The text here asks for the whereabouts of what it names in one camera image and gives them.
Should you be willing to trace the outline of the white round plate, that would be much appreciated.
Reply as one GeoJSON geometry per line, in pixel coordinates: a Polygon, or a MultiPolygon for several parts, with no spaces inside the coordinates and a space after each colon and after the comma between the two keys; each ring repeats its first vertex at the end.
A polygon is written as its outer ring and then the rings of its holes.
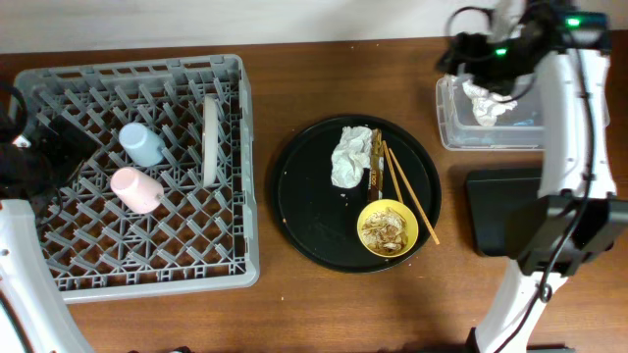
{"type": "Polygon", "coordinates": [[[209,187],[216,179],[218,169],[218,122],[216,101],[206,95],[203,102],[202,176],[203,186],[209,187]]]}

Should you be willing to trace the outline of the large white napkin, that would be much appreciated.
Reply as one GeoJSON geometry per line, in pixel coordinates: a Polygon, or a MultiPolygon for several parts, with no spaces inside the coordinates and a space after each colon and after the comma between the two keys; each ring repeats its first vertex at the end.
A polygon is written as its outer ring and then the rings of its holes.
{"type": "Polygon", "coordinates": [[[331,181],[333,186],[356,187],[370,168],[373,130],[367,126],[345,126],[332,156],[331,181]]]}

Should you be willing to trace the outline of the light blue cup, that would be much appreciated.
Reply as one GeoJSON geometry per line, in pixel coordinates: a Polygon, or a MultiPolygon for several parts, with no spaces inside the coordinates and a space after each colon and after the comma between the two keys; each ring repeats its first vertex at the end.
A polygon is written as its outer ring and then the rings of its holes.
{"type": "Polygon", "coordinates": [[[136,165],[152,167],[164,159],[165,142],[155,132],[139,123],[122,127],[119,142],[136,165]]]}

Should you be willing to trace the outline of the pink cup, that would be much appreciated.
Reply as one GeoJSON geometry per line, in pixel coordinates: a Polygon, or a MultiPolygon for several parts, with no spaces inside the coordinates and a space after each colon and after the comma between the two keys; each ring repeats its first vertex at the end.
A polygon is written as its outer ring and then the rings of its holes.
{"type": "Polygon", "coordinates": [[[137,214],[154,211],[165,196],[160,182],[132,167],[116,170],[110,179],[110,186],[118,198],[137,214]]]}

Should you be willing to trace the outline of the small white napkin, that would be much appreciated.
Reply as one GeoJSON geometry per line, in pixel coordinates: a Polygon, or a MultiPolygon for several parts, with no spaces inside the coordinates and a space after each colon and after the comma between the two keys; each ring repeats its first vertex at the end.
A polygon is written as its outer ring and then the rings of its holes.
{"type": "Polygon", "coordinates": [[[462,89],[471,100],[472,114],[480,126],[494,126],[500,116],[517,107],[517,102],[511,96],[491,93],[470,80],[462,83],[462,89]]]}

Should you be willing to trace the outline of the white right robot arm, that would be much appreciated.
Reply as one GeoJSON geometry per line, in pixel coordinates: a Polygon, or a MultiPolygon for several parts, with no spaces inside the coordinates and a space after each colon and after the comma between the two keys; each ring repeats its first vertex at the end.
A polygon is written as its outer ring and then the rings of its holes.
{"type": "Polygon", "coordinates": [[[572,1],[528,1],[511,20],[509,7],[502,1],[485,10],[486,34],[448,34],[437,64],[443,73],[469,75],[502,102],[529,76],[544,118],[538,196],[506,222],[509,263],[487,316],[469,332],[468,352],[526,351],[555,293],[627,227],[605,141],[607,16],[572,1]]]}

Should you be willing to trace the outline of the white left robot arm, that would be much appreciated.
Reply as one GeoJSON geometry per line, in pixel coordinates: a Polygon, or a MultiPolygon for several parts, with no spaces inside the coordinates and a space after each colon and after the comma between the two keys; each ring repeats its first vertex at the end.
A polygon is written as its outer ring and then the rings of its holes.
{"type": "Polygon", "coordinates": [[[45,263],[38,232],[44,207],[63,200],[97,144],[64,118],[30,121],[22,93],[4,82],[18,106],[1,116],[1,313],[9,326],[1,345],[21,352],[89,352],[45,263]]]}

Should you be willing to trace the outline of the brown gold snack wrapper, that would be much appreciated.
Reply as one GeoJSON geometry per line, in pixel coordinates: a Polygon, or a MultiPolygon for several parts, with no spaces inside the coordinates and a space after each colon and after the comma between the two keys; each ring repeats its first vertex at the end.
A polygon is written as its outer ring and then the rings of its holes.
{"type": "Polygon", "coordinates": [[[372,147],[370,155],[370,173],[367,199],[374,202],[383,198],[384,182],[384,145],[382,132],[376,128],[372,130],[372,147]]]}

